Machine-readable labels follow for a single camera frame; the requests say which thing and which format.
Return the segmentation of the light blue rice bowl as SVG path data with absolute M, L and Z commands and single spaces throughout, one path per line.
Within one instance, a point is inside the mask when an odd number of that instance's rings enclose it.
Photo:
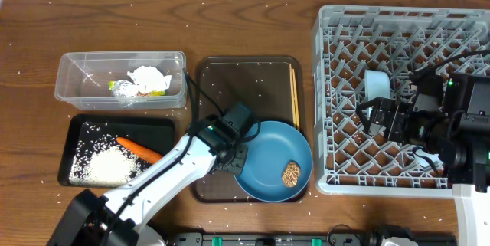
M 383 71 L 366 70 L 364 72 L 364 87 L 368 101 L 377 97 L 391 98 L 390 79 Z

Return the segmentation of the blue plate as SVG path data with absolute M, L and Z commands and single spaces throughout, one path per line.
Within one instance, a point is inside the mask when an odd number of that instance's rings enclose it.
M 312 150 L 306 138 L 293 126 L 280 121 L 263 121 L 248 133 L 247 158 L 237 184 L 249 196 L 262 202 L 288 202 L 307 187 L 313 170 Z M 291 162 L 299 166 L 299 180 L 293 187 L 283 182 Z

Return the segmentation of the wooden chopstick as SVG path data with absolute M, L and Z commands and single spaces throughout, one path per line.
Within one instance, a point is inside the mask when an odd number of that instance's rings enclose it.
M 291 102 L 292 102 L 292 124 L 293 126 L 295 127 L 294 125 L 294 112 L 295 112 L 295 108 L 294 108 L 294 100 L 293 100 L 293 93 L 292 93 L 292 75 L 291 75 L 291 71 L 292 71 L 292 65 L 289 64 L 289 78 L 290 78 L 290 93 L 291 93 Z
M 292 75 L 292 93 L 293 93 L 293 100 L 294 100 L 294 125 L 297 130 L 300 130 L 300 122 L 299 122 L 299 102 L 298 102 L 298 92 L 297 92 L 297 86 L 296 86 L 296 72 L 294 69 L 291 71 Z

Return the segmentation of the orange carrot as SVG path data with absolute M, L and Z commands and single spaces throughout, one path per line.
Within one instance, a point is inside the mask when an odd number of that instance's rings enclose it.
M 162 158 L 161 154 L 159 154 L 153 150 L 147 149 L 144 146 L 140 146 L 139 144 L 134 143 L 133 141 L 131 141 L 129 139 L 126 139 L 123 137 L 117 137 L 116 141 L 121 146 L 128 149 L 131 153 L 134 153 L 139 158 L 141 158 L 144 161 L 149 162 L 151 164 L 157 163 Z

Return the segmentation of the white napkin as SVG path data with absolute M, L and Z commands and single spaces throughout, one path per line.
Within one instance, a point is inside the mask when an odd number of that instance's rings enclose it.
M 164 75 L 158 68 L 141 66 L 127 72 L 128 77 L 141 95 L 166 95 L 172 82 L 172 75 Z

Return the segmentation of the green foil snack wrapper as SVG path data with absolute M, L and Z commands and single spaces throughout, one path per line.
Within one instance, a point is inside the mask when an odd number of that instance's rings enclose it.
M 112 80 L 108 83 L 108 88 L 116 100 L 120 103 L 133 104 L 145 102 L 150 97 L 162 97 L 165 95 L 141 95 L 135 84 L 128 80 Z

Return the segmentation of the pile of white rice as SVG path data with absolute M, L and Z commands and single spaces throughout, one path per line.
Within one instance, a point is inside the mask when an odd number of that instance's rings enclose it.
M 117 142 L 130 137 L 130 125 L 85 122 L 78 135 L 68 182 L 90 187 L 118 187 L 149 167 L 149 163 Z

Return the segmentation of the light blue cup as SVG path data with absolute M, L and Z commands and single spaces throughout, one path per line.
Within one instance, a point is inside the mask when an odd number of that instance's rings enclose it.
M 412 155 L 415 161 L 423 168 L 435 167 L 436 169 L 443 166 L 443 163 L 439 159 L 438 154 L 426 153 L 421 146 L 415 146 L 412 148 Z

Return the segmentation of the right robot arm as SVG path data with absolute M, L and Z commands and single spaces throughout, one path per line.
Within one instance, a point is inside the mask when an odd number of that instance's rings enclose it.
M 383 97 L 361 103 L 366 131 L 436 154 L 452 183 L 460 245 L 489 243 L 489 78 L 433 70 L 410 74 L 413 103 Z

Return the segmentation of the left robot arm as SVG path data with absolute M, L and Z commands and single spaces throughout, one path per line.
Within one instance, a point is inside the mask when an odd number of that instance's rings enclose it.
M 252 128 L 261 122 L 239 103 L 222 116 L 192 119 L 176 146 L 142 174 L 96 196 L 89 189 L 68 205 L 50 245 L 136 245 L 141 235 L 162 242 L 148 222 L 182 189 L 215 170 L 239 175 L 247 158 Z

